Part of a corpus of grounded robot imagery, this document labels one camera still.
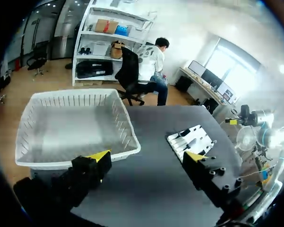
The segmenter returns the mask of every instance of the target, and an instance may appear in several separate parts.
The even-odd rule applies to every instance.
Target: desk
[[[175,132],[202,125],[215,146],[209,156],[227,160],[239,174],[241,160],[217,121],[202,106],[128,106],[138,154],[114,162],[102,185],[72,213],[108,227],[215,226],[222,214],[197,191],[166,141]],[[33,171],[43,180],[53,171]]]
[[[213,112],[213,117],[217,116],[219,112],[221,112],[224,108],[227,108],[229,106],[229,104],[227,104],[226,102],[222,102],[222,96],[218,92],[213,92],[211,90],[211,86],[206,81],[204,81],[200,76],[193,73],[191,70],[187,68],[180,67],[177,70],[176,74],[173,77],[175,80],[174,84],[176,84],[176,82],[179,80],[181,76],[190,78],[193,81],[192,86],[196,86],[199,90],[201,90],[202,93],[205,95],[205,98],[213,98],[217,102],[218,106]],[[197,98],[202,100],[201,97],[196,97],[196,96],[193,97],[193,95],[191,95],[191,97],[194,98],[195,100]]]

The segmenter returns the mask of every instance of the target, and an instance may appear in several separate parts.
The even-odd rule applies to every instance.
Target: yellow label
[[[89,155],[89,156],[86,156],[86,157],[90,157],[90,158],[93,158],[96,160],[96,162],[98,162],[107,152],[110,152],[111,150],[105,150],[105,151],[102,151],[102,152],[99,152],[99,153],[96,153],[96,154],[93,154],[93,155]]]
[[[229,124],[230,125],[236,125],[236,124],[238,124],[238,120],[230,120]]]
[[[198,160],[201,160],[202,158],[208,158],[206,156],[203,156],[203,155],[198,155],[198,154],[194,154],[194,153],[191,153],[189,151],[185,151],[195,162],[198,161]]]

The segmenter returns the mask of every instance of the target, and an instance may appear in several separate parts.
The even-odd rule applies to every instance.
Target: wooden floor
[[[29,176],[29,168],[15,164],[15,140],[22,112],[30,97],[36,92],[73,89],[71,70],[64,68],[67,63],[70,63],[70,60],[47,62],[43,69],[48,72],[45,72],[44,76],[38,75],[34,81],[32,80],[34,71],[27,71],[24,67],[13,72],[11,83],[2,91],[7,97],[5,105],[0,106],[0,168],[11,185]],[[100,87],[121,89],[119,84],[103,84]],[[145,105],[156,105],[157,95],[147,94],[144,101]],[[167,105],[188,104],[185,94],[169,86]]]

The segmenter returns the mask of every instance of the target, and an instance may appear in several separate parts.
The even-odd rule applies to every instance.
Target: white tray
[[[141,150],[117,90],[43,92],[22,113],[15,161],[32,169],[67,169],[77,156],[108,149],[112,161]]]
[[[167,137],[168,143],[171,145],[181,162],[183,162],[185,151],[206,155],[217,142],[216,140],[212,141],[210,139],[201,125],[196,125],[187,129],[187,133],[184,133],[185,131],[186,130],[180,131]]]

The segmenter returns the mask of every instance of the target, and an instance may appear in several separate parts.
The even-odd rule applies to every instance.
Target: shelving unit
[[[77,55],[77,59],[100,59],[100,60],[109,60],[109,61],[122,61],[122,58],[116,59],[108,56],[99,56],[99,55]]]
[[[81,33],[82,35],[102,35],[102,36],[109,36],[109,37],[113,37],[116,39],[124,39],[124,40],[128,40],[131,42],[136,42],[138,44],[143,44],[143,40],[139,40],[139,39],[134,39],[128,36],[124,36],[124,35],[117,35],[117,34],[107,34],[107,33],[101,33],[101,32],[93,32],[93,31],[82,31]]]
[[[115,7],[99,7],[97,5],[93,5],[93,0],[91,0],[85,10],[84,16],[82,18],[79,32],[75,44],[74,49],[74,58],[73,58],[73,67],[72,67],[72,85],[75,85],[77,80],[111,80],[116,81],[115,74],[120,70],[122,65],[122,59],[114,59],[110,56],[99,56],[99,55],[80,55],[78,53],[79,47],[84,46],[84,42],[88,41],[106,41],[107,43],[111,44],[116,40],[120,40],[125,43],[125,45],[132,50],[138,49],[141,45],[145,44],[145,40],[135,39],[128,36],[117,35],[117,34],[106,34],[101,32],[95,31],[87,31],[87,28],[91,23],[91,21],[97,21],[99,18],[101,19],[112,19],[114,21],[121,21],[122,24],[127,23],[128,25],[136,25],[146,29],[145,37],[147,36],[148,31],[150,30],[154,19],[150,19],[143,16],[135,15],[132,12],[125,12],[124,10],[120,10]],[[114,72],[112,75],[107,76],[97,76],[97,77],[90,77],[90,78],[77,78],[76,67],[80,61],[86,60],[101,60],[101,61],[112,61],[113,62],[113,69]]]

